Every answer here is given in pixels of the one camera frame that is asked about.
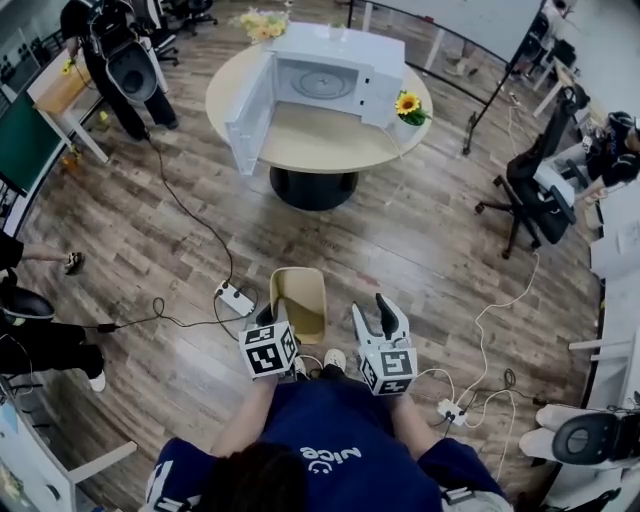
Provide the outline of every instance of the round table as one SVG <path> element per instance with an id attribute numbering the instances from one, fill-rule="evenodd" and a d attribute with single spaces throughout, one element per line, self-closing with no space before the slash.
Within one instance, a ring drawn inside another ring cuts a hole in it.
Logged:
<path id="1" fill-rule="evenodd" d="M 206 108 L 214 130 L 227 143 L 224 124 L 234 101 L 262 48 L 251 46 L 225 62 L 207 89 Z M 431 95 L 418 75 L 405 67 L 404 89 L 415 92 L 423 108 L 433 112 Z M 356 188 L 358 171 L 371 169 L 405 154 L 422 140 L 426 122 L 396 148 L 378 127 L 360 117 L 335 110 L 279 102 L 267 133 L 260 161 L 271 166 L 271 184 L 286 203 L 303 210 L 335 208 Z"/>

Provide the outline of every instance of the hair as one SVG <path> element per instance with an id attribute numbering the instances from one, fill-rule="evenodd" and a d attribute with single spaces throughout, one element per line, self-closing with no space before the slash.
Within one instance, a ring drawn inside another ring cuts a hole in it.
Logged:
<path id="1" fill-rule="evenodd" d="M 307 470 L 291 448 L 254 443 L 213 465 L 195 512 L 304 512 Z"/>

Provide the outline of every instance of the beige trash bin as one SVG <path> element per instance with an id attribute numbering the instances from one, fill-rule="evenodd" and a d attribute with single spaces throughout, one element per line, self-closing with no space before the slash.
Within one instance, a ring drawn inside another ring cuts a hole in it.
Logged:
<path id="1" fill-rule="evenodd" d="M 324 277 L 316 268 L 287 267 L 271 274 L 271 310 L 284 299 L 289 323 L 304 345 L 324 339 L 327 323 L 327 299 Z"/>

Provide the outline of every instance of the extension cord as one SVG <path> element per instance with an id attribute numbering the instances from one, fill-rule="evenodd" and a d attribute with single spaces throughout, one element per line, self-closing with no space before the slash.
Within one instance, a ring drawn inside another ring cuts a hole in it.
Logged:
<path id="1" fill-rule="evenodd" d="M 464 425 L 467 420 L 467 413 L 447 398 L 438 404 L 438 413 L 444 419 L 459 427 Z"/>

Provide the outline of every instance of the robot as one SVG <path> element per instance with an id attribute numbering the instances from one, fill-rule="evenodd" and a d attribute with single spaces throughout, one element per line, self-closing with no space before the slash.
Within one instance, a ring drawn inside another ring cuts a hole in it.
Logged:
<path id="1" fill-rule="evenodd" d="M 376 294 L 383 334 L 374 334 L 356 304 L 351 316 L 360 343 L 360 372 L 374 395 L 401 395 L 418 377 L 418 355 L 411 346 L 409 320 L 390 299 Z"/>

